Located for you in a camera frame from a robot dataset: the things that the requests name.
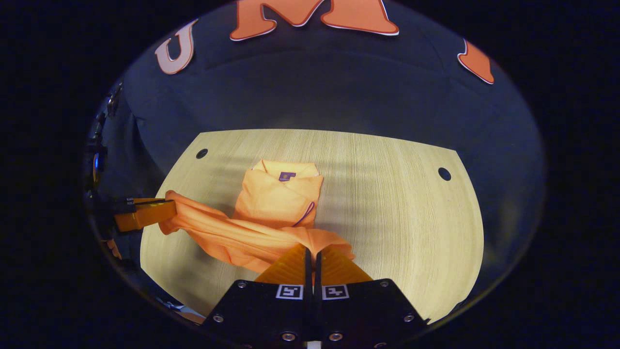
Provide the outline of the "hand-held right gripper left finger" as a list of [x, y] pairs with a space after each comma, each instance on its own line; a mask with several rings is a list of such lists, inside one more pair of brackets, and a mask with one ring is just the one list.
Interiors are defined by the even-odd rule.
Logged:
[[200, 329], [229, 349], [305, 349], [312, 333], [312, 258], [297, 245], [255, 280], [236, 280]]

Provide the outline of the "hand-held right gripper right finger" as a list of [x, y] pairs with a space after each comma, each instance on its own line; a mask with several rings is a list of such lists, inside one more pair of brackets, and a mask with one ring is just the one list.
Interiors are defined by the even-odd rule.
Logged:
[[428, 330], [395, 281], [375, 280], [334, 247], [317, 255], [316, 285], [323, 349], [398, 349]]

